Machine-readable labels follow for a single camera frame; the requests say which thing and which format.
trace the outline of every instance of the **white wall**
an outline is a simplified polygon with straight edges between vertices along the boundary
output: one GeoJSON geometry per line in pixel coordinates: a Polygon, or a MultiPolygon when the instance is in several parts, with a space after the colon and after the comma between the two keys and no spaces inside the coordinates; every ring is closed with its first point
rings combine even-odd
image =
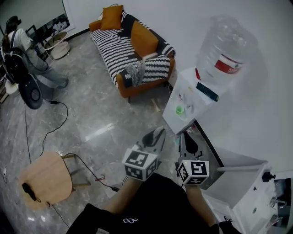
{"type": "Polygon", "coordinates": [[[22,28],[28,29],[34,24],[38,29],[64,13],[62,0],[5,0],[0,5],[0,25],[5,30],[7,20],[18,16],[22,28]]]}
{"type": "Polygon", "coordinates": [[[67,0],[76,32],[119,3],[176,49],[177,70],[195,66],[212,16],[228,14],[258,40],[253,66],[198,121],[217,148],[269,160],[293,177],[293,6],[289,0],[67,0]]]}

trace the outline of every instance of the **striped blanket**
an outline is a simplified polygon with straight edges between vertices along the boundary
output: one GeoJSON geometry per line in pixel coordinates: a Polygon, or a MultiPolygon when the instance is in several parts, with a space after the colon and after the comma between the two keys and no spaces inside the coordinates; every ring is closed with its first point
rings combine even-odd
{"type": "Polygon", "coordinates": [[[141,84],[167,78],[170,67],[170,59],[167,55],[171,54],[173,58],[175,57],[174,48],[164,39],[138,19],[123,11],[121,17],[122,29],[104,31],[99,29],[91,32],[91,38],[104,60],[112,81],[117,87],[116,75],[119,73],[122,75],[126,87],[133,86],[133,79],[125,70],[125,67],[135,65],[141,60],[130,42],[131,29],[135,20],[150,30],[159,40],[157,46],[158,56],[145,61],[146,68],[141,84]]]}

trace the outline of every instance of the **wooden stool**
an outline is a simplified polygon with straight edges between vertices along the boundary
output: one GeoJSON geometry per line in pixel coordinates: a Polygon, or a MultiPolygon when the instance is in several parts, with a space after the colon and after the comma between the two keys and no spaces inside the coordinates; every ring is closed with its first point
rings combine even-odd
{"type": "Polygon", "coordinates": [[[45,152],[21,172],[19,183],[27,206],[34,210],[44,208],[48,203],[53,205],[68,198],[74,187],[91,185],[90,183],[72,184],[64,159],[74,157],[74,154],[60,156],[56,152],[45,152]],[[23,183],[30,186],[40,202],[34,201],[28,193],[24,192],[23,183]]]}

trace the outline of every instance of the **marble floor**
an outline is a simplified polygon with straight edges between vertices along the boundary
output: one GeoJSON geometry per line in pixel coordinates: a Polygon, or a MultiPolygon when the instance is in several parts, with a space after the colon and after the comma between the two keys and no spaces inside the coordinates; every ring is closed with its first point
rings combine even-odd
{"type": "MultiPolygon", "coordinates": [[[[89,33],[69,41],[70,55],[52,62],[52,66],[70,80],[55,100],[68,106],[68,120],[59,130],[47,136],[44,150],[60,154],[78,154],[96,175],[104,174],[104,183],[120,186],[125,172],[121,164],[124,152],[138,136],[151,128],[163,125],[167,130],[159,173],[175,180],[174,162],[178,158],[175,136],[162,114],[169,98],[168,88],[157,87],[132,98],[129,104],[113,85],[89,33]],[[155,98],[161,112],[155,112],[155,98]]],[[[45,134],[65,119],[62,105],[44,102],[37,110],[26,108],[28,145],[32,161],[42,151],[45,134]]],[[[20,96],[8,97],[0,106],[0,169],[7,169],[5,184],[0,178],[0,207],[17,233],[64,234],[67,226],[53,208],[38,211],[29,209],[21,196],[18,176],[29,165],[25,135],[24,102],[20,96]]],[[[111,189],[95,182],[90,172],[78,160],[67,160],[70,171],[82,170],[74,182],[88,180],[89,187],[77,189],[55,208],[70,226],[87,203],[100,207],[112,195],[111,189]]]]}

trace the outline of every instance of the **man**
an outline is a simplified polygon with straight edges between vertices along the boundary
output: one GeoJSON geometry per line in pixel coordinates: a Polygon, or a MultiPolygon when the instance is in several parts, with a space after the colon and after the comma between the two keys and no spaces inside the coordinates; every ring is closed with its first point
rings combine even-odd
{"type": "Polygon", "coordinates": [[[239,233],[216,223],[198,186],[185,188],[156,173],[145,182],[129,177],[102,209],[87,204],[67,234],[239,233]]]}
{"type": "Polygon", "coordinates": [[[7,21],[5,35],[2,40],[3,52],[9,53],[13,47],[21,49],[27,55],[23,56],[23,61],[29,73],[47,78],[56,84],[57,88],[65,88],[68,85],[67,77],[57,73],[38,57],[36,51],[32,48],[32,39],[27,36],[24,29],[17,29],[21,22],[17,16],[13,16],[7,21]]]}

